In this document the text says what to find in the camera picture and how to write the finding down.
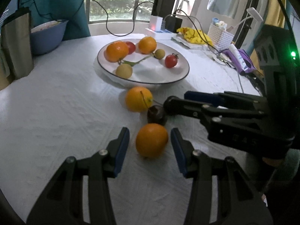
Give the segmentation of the blue plastic basin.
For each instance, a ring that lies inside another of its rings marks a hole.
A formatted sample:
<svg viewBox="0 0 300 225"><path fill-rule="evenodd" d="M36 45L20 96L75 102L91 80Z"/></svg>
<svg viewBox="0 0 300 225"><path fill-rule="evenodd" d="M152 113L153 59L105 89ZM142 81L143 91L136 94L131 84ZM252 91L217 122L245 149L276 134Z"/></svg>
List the blue plastic basin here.
<svg viewBox="0 0 300 225"><path fill-rule="evenodd" d="M31 52L34 56L47 54L63 40L68 20L49 21L31 29Z"/></svg>

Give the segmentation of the yellow curtain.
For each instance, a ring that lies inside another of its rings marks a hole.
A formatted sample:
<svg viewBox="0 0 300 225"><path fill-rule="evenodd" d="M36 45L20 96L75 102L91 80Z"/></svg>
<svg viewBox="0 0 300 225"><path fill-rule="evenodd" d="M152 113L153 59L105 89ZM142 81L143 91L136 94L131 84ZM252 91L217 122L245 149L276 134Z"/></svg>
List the yellow curtain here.
<svg viewBox="0 0 300 225"><path fill-rule="evenodd" d="M284 8L286 8L287 0L280 0L280 1L282 2ZM268 0L266 19L264 19L264 23L271 26L284 28L285 17L283 11L281 10L278 0ZM252 52L250 59L252 60L254 66L258 69L259 63L258 63L258 57L255 49Z"/></svg>

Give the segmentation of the yellow cloth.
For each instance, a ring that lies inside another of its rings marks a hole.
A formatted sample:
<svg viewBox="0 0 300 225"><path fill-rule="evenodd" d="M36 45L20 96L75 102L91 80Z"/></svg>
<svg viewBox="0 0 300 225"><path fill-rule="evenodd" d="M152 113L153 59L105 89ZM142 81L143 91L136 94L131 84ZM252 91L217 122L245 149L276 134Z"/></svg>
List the yellow cloth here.
<svg viewBox="0 0 300 225"><path fill-rule="evenodd" d="M203 33L200 29L192 29L190 27L181 27L176 30L177 33L180 33L183 35L183 38L191 43L191 44L197 44L197 45L211 45L213 46L213 42L211 38Z"/></svg>

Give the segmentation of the dark cherry fruit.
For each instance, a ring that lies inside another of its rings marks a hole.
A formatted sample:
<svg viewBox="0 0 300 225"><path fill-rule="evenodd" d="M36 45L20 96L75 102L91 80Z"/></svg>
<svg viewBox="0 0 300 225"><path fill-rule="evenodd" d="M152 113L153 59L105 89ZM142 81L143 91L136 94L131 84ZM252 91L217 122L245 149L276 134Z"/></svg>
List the dark cherry fruit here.
<svg viewBox="0 0 300 225"><path fill-rule="evenodd" d="M147 122L164 126L167 122L167 115L163 107L159 105L151 106L147 111Z"/></svg>

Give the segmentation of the green-yellow longan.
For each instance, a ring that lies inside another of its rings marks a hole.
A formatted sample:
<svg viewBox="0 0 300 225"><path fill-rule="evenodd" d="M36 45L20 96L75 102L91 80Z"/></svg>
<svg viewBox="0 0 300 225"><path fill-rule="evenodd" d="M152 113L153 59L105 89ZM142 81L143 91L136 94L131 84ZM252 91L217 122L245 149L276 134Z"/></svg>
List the green-yellow longan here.
<svg viewBox="0 0 300 225"><path fill-rule="evenodd" d="M163 49L157 49L154 53L154 57L158 60L161 60L165 57L165 51Z"/></svg>
<svg viewBox="0 0 300 225"><path fill-rule="evenodd" d="M133 69L129 64L120 64L115 71L116 76L124 79L129 79L132 73Z"/></svg>

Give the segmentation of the purple pouch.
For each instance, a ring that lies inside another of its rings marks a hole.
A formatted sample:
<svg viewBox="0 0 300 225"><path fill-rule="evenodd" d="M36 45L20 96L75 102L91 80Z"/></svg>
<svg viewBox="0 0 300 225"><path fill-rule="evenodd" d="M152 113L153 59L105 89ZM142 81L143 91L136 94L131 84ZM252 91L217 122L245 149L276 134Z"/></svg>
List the purple pouch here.
<svg viewBox="0 0 300 225"><path fill-rule="evenodd" d="M223 52L232 62L238 73L242 76L250 74L256 70L252 60L242 49L225 49Z"/></svg>

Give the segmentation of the orange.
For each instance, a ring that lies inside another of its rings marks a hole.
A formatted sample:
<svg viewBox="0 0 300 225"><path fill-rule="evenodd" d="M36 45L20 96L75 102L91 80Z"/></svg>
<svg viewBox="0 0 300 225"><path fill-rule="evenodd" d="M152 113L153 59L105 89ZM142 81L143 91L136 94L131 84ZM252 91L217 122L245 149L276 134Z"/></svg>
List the orange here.
<svg viewBox="0 0 300 225"><path fill-rule="evenodd" d="M153 37L144 37L138 42L138 50L142 54L150 54L156 50L157 42Z"/></svg>
<svg viewBox="0 0 300 225"><path fill-rule="evenodd" d="M132 112L145 112L153 105L153 95L145 87L134 87L127 91L125 104Z"/></svg>
<svg viewBox="0 0 300 225"><path fill-rule="evenodd" d="M168 143L168 132L165 127L157 123L148 123L143 126L135 140L137 152L144 158L158 158Z"/></svg>

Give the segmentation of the green-yellow longan back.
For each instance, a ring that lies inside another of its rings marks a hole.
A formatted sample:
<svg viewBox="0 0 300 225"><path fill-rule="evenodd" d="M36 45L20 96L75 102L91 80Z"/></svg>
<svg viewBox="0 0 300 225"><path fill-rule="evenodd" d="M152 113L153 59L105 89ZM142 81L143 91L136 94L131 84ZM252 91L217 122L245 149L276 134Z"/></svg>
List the green-yellow longan back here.
<svg viewBox="0 0 300 225"><path fill-rule="evenodd" d="M154 53L154 57L158 60L161 60L165 57L165 51L163 49L157 49Z"/></svg>

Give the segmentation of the white desk lamp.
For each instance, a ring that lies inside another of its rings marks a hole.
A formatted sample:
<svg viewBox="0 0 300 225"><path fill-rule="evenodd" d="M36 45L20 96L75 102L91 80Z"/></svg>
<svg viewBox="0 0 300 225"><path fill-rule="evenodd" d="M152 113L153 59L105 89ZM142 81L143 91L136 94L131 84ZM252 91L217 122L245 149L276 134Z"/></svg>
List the white desk lamp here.
<svg viewBox="0 0 300 225"><path fill-rule="evenodd" d="M235 26L230 26L226 31L227 32L231 32L232 30L234 30L236 27L240 26L242 23L244 23L246 20L248 19L255 19L257 22L263 22L263 18L261 17L261 15L257 12L257 10L254 7L250 7L247 10L248 16L244 19L242 19L238 24L236 24Z"/></svg>

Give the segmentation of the steel thermos cup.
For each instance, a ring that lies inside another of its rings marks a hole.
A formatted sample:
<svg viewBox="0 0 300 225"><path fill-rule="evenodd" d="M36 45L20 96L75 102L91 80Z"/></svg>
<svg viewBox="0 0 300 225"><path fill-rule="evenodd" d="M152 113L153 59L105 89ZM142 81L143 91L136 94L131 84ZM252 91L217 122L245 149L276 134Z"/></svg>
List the steel thermos cup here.
<svg viewBox="0 0 300 225"><path fill-rule="evenodd" d="M31 52L31 11L19 8L1 26L1 47L15 79L29 75L34 68Z"/></svg>

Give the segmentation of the red tomato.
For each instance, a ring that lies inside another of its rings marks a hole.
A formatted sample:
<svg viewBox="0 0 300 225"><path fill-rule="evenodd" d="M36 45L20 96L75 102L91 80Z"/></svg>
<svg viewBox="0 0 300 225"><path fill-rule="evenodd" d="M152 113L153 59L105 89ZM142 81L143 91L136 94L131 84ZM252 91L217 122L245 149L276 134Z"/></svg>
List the red tomato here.
<svg viewBox="0 0 300 225"><path fill-rule="evenodd" d="M176 54L167 55L165 58L165 67L173 68L177 65L178 56Z"/></svg>
<svg viewBox="0 0 300 225"><path fill-rule="evenodd" d="M134 44L133 42L130 42L130 41L126 41L125 43L126 43L126 45L128 46L128 50L129 50L129 53L128 53L128 54L134 53L135 50L136 50L135 44Z"/></svg>

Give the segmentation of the large orange mandarin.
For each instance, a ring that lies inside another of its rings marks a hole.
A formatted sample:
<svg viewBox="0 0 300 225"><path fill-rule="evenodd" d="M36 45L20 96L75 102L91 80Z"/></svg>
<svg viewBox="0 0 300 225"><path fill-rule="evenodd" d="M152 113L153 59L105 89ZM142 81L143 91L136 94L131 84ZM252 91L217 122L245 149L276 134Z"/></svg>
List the large orange mandarin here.
<svg viewBox="0 0 300 225"><path fill-rule="evenodd" d="M123 41L116 41L109 44L104 52L104 56L109 62L119 62L128 54L128 45Z"/></svg>

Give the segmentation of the green-yellow longan front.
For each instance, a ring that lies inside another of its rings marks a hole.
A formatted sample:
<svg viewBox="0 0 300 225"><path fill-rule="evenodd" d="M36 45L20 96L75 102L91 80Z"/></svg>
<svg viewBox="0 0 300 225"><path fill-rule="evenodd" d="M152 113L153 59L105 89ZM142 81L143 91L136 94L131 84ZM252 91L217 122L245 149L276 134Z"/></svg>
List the green-yellow longan front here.
<svg viewBox="0 0 300 225"><path fill-rule="evenodd" d="M120 64L115 71L116 76L124 79L129 79L132 73L133 69L129 64Z"/></svg>

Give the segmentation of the teal curtain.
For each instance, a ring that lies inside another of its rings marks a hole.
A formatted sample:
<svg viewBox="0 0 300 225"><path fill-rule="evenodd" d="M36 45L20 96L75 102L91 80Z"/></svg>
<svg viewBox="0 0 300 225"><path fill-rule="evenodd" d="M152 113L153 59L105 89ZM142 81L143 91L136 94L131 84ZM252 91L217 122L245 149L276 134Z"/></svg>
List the teal curtain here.
<svg viewBox="0 0 300 225"><path fill-rule="evenodd" d="M83 0L20 0L31 10L33 26L48 21L68 20L64 40L89 37L89 27Z"/></svg>

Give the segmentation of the tablet screen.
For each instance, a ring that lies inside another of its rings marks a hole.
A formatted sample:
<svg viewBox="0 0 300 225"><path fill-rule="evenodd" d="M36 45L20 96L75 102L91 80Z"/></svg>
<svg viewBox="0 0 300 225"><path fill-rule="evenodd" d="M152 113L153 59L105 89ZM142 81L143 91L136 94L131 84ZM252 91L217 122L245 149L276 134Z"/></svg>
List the tablet screen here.
<svg viewBox="0 0 300 225"><path fill-rule="evenodd" d="M0 19L0 25L3 25L3 22L6 18L8 18L10 15L15 13L20 6L20 0L11 0L6 9L3 12L3 15L1 16Z"/></svg>

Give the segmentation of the white power strip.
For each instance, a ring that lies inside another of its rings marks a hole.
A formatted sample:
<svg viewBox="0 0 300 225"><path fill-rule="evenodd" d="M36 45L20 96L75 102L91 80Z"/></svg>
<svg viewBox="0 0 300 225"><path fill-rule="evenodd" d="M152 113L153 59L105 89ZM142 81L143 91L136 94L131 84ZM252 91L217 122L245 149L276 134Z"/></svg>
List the white power strip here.
<svg viewBox="0 0 300 225"><path fill-rule="evenodd" d="M150 36L155 40L170 40L175 36L175 33L172 33L165 28L162 28L162 25L165 21L162 17L159 16L150 16L148 28L145 29L144 34Z"/></svg>

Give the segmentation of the white woven basket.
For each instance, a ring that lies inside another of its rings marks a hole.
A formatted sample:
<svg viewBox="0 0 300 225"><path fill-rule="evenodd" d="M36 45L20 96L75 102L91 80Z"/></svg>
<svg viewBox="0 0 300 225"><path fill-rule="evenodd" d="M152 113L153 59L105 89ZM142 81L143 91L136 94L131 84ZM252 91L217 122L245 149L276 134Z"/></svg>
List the white woven basket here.
<svg viewBox="0 0 300 225"><path fill-rule="evenodd" d="M213 46L219 51L228 49L234 35L227 31L227 23L218 18L213 18L209 26L208 36L213 42Z"/></svg>

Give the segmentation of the black power adapter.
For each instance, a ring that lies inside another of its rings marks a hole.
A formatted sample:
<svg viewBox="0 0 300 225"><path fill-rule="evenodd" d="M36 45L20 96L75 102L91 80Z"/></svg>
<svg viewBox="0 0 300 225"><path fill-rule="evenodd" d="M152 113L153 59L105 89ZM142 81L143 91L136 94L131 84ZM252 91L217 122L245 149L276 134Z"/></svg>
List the black power adapter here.
<svg viewBox="0 0 300 225"><path fill-rule="evenodd" d="M165 19L165 29L172 33L177 33L177 30L182 27L182 22L181 18L169 16Z"/></svg>

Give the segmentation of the white plate dark rim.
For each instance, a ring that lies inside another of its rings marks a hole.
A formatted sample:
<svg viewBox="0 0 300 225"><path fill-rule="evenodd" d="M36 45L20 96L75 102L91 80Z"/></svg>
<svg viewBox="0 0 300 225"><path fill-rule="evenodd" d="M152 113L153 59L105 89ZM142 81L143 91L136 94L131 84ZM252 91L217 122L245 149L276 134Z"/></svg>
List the white plate dark rim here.
<svg viewBox="0 0 300 225"><path fill-rule="evenodd" d="M177 55L177 64L172 68L165 66L165 59L156 59L153 56L141 54L138 50L127 55L124 60L128 62L139 62L133 66L133 73L130 78L124 79L116 75L116 69L119 66L117 62L109 62L104 52L108 45L103 46L95 59L99 71L108 77L112 82L121 86L132 88L143 86L146 88L158 88L162 85L177 83L186 78L190 72L190 65L186 58L174 48L157 42L157 48L165 51L166 55Z"/></svg>

